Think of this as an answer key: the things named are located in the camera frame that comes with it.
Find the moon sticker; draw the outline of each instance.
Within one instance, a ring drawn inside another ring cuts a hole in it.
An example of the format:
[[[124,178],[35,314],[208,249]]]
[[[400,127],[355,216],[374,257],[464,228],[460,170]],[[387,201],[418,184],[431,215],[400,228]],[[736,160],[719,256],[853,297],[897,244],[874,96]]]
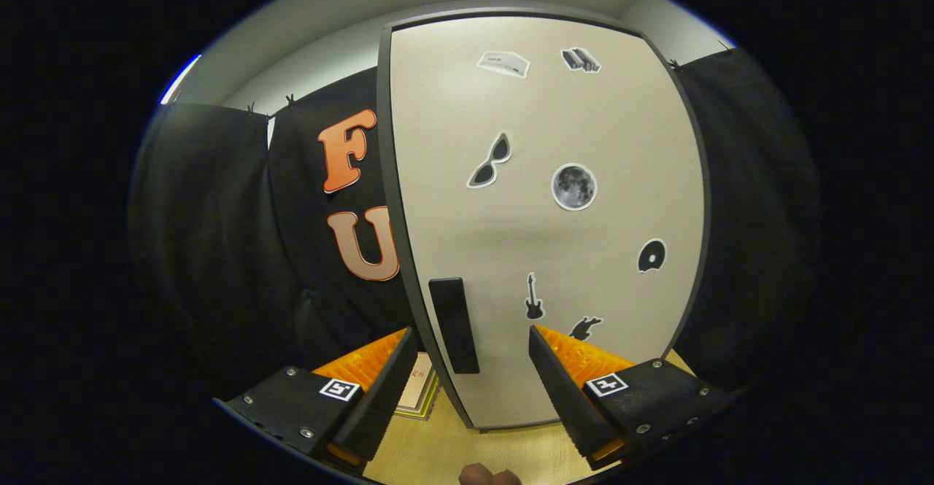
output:
[[[597,179],[587,167],[567,163],[558,167],[552,176],[551,195],[561,208],[579,212],[590,206],[597,196]]]

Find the disc sticker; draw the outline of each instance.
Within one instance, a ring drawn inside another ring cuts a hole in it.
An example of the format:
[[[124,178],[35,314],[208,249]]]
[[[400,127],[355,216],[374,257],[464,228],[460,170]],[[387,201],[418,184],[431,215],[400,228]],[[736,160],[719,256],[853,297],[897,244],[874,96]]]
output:
[[[661,239],[652,239],[645,243],[641,252],[636,268],[639,273],[645,273],[649,270],[660,270],[665,263],[665,242]]]

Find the hand sticker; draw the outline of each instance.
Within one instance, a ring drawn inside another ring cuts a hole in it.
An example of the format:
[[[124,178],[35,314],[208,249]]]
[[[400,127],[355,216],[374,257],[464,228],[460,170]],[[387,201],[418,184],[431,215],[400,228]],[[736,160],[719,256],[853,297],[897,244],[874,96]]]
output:
[[[571,333],[568,333],[572,338],[579,339],[581,341],[587,341],[587,338],[590,337],[590,327],[594,325],[599,325],[603,322],[603,319],[595,317],[593,319],[588,319],[587,316],[584,316],[584,319],[577,322],[577,325],[574,325],[574,329],[571,330]]]

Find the finger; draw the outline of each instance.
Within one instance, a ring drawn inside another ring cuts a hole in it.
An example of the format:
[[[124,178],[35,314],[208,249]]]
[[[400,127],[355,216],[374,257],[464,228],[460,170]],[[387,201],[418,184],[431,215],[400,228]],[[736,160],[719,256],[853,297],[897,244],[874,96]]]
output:
[[[493,479],[490,479],[490,485],[522,485],[522,482],[519,476],[513,474],[513,471],[505,470],[493,476]]]
[[[467,465],[460,471],[458,481],[460,485],[490,485],[493,473],[483,465]]]

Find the black door handle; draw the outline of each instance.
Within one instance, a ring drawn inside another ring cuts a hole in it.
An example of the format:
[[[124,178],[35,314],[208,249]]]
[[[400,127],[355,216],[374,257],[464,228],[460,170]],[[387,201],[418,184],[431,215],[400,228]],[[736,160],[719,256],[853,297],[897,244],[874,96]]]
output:
[[[463,279],[431,279],[428,291],[431,293],[434,315],[438,318],[451,369],[455,374],[479,374],[480,364],[476,358]]]

